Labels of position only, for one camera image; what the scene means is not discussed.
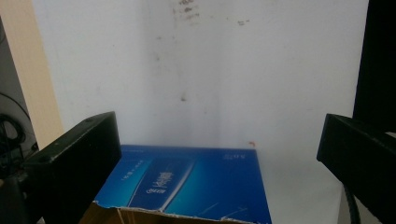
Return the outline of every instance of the wall stain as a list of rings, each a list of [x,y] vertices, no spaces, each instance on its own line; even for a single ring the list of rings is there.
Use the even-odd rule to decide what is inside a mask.
[[[194,0],[181,0],[178,2],[179,5],[188,5],[189,3],[193,3]]]
[[[248,142],[248,144],[253,146],[253,147],[256,147],[256,143],[254,141],[250,141],[250,142]]]
[[[181,102],[186,102],[186,101],[187,101],[186,92],[183,92],[183,93],[181,94],[180,101],[181,101]]]
[[[190,25],[198,24],[200,17],[198,4],[194,0],[177,0],[171,5],[172,13],[174,15],[175,26],[181,22],[186,22]]]
[[[245,25],[247,22],[250,22],[250,20],[238,21],[238,24],[239,24],[240,26],[242,26],[242,25]]]

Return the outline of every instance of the blue packaging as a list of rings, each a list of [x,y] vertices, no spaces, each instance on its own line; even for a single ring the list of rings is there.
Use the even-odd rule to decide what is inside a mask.
[[[256,150],[122,146],[95,202],[133,212],[271,224]]]

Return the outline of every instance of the box lid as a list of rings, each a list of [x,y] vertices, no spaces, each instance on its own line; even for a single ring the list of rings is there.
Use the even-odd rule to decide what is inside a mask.
[[[102,207],[271,223],[254,149],[122,146]]]

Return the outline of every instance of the white backdrop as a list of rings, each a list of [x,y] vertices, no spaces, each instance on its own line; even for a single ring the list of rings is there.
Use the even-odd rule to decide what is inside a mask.
[[[255,145],[274,223],[336,223],[316,153],[352,114],[368,0],[33,2],[66,130],[115,110],[123,144]]]

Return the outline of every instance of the torn cardboard edge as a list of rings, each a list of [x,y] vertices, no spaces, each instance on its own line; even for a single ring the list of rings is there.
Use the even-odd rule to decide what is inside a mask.
[[[249,224],[250,222],[222,218],[221,220],[211,220],[200,217],[186,217],[176,214],[165,214],[159,211],[149,211],[140,208],[104,208],[96,202],[84,214],[79,224]]]

